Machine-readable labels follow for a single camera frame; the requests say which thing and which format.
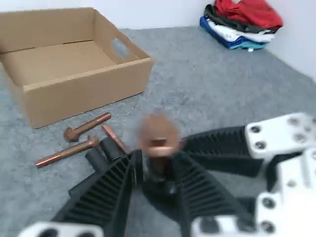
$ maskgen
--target cardboard box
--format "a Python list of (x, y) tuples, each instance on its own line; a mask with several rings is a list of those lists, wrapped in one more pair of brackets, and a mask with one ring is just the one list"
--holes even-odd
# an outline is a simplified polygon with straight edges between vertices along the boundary
[(0, 59), (32, 128), (143, 92), (153, 65), (93, 8), (0, 13)]

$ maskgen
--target screw hole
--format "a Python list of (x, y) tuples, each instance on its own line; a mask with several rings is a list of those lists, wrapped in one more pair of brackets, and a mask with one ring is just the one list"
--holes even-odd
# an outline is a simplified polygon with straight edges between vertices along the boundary
[(288, 119), (288, 123), (289, 123), (290, 125), (292, 125), (292, 126), (298, 126), (299, 121), (298, 121), (297, 118), (289, 118), (289, 119)]
[(253, 133), (259, 133), (261, 131), (261, 127), (260, 126), (252, 126), (250, 128), (251, 132)]
[(39, 237), (57, 237), (58, 232), (56, 229), (47, 229), (40, 233)]
[(294, 188), (296, 186), (296, 182), (294, 180), (290, 180), (287, 182), (287, 186), (290, 188)]
[(268, 209), (273, 209), (276, 206), (276, 202), (269, 197), (262, 199), (262, 204)]
[(256, 143), (255, 143), (255, 147), (256, 147), (257, 149), (260, 149), (260, 150), (265, 149), (266, 146), (267, 146), (267, 144), (266, 144), (264, 141), (260, 141), (260, 142), (256, 142)]
[(85, 232), (80, 234), (78, 237), (94, 237), (94, 234), (91, 232)]
[(263, 221), (261, 223), (261, 227), (264, 232), (269, 233), (269, 234), (274, 233), (276, 231), (274, 224), (272, 224), (272, 222), (270, 221)]
[(304, 143), (304, 142), (306, 142), (306, 136), (304, 136), (303, 134), (298, 133), (298, 134), (294, 135), (294, 140), (296, 142), (298, 142), (298, 143)]

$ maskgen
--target carpet floor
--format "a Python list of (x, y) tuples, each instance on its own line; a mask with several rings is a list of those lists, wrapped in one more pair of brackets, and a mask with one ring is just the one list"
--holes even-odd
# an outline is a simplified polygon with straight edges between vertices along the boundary
[[(67, 126), (110, 111), (107, 122), (136, 147), (142, 114), (164, 111), (182, 135), (268, 119), (292, 112), (316, 115), (316, 85), (265, 50), (227, 50), (200, 28), (123, 30), (154, 59), (143, 94), (31, 130), (0, 78), (0, 236), (15, 237), (36, 221), (48, 221), (68, 190), (93, 172), (84, 153), (36, 169), (34, 162), (68, 146)], [(83, 135), (105, 135), (101, 127)], [(261, 178), (214, 173), (234, 195), (257, 195)], [(155, 211), (141, 192), (132, 195), (127, 237), (179, 237), (179, 226)]]

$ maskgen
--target pile of clothes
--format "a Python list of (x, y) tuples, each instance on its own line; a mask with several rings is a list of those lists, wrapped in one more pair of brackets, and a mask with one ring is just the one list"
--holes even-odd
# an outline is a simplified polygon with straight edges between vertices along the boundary
[(216, 0), (206, 6), (200, 26), (229, 49), (252, 51), (271, 42), (283, 22), (264, 0)]

